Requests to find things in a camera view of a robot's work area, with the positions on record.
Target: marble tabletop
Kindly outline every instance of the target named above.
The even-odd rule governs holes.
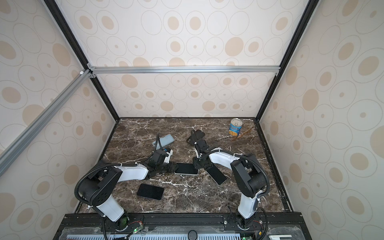
[[[242,131],[252,130],[243,137],[231,141],[229,118],[188,118],[188,119],[121,119],[104,155],[110,162],[129,163],[141,161],[150,156],[157,132],[160,136],[171,134],[175,141],[168,145],[173,150],[171,161],[192,163],[194,148],[186,139],[190,130],[202,130],[209,146],[221,147],[235,153],[252,152],[265,169],[271,183],[271,191],[262,197],[259,206],[267,212],[283,212],[283,204],[276,188],[275,180],[265,158],[264,150],[252,119],[243,119]],[[198,175],[165,174],[149,180],[131,180],[116,185],[112,195],[119,204],[132,213],[140,212],[229,212],[228,206],[235,211],[240,203],[241,192],[238,189],[232,171],[217,165],[226,175],[222,185],[208,173],[200,169]],[[140,184],[150,184],[164,188],[161,200],[139,197],[136,192]],[[94,212],[86,206],[79,213]]]

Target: smartphone screen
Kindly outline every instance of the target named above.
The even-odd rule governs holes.
[[[156,187],[148,184],[141,184],[139,190],[137,191],[137,195],[140,197],[145,197],[149,199],[160,200],[163,196],[164,188]]]
[[[206,171],[218,185],[221,185],[227,179],[227,177],[216,167],[215,164],[212,164],[212,167],[206,169]]]
[[[183,174],[183,175],[197,175],[199,174],[199,170],[196,169],[192,163],[184,163],[184,162],[178,162],[176,163],[178,166],[175,173],[177,174]]]

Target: patterned wallpaper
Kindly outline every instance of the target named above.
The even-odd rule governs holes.
[[[94,66],[279,65],[307,0],[56,0]]]
[[[0,177],[0,239],[51,240],[114,126],[86,80]]]
[[[274,73],[100,74],[120,117],[253,117]]]
[[[384,1],[325,0],[261,125],[314,240],[384,236]]]
[[[37,0],[0,1],[0,153],[82,67]]]

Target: black round knob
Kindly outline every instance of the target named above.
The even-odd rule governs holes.
[[[196,240],[197,239],[197,232],[195,230],[191,230],[188,232],[188,239],[189,240]]]

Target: light blue phone case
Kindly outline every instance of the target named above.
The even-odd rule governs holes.
[[[161,143],[162,147],[167,146],[168,144],[170,144],[170,143],[172,143],[174,141],[175,141],[175,139],[173,139],[173,137],[170,134],[160,138],[160,143]],[[160,149],[160,145],[159,144],[157,144],[157,146],[156,146],[156,150],[157,149]]]

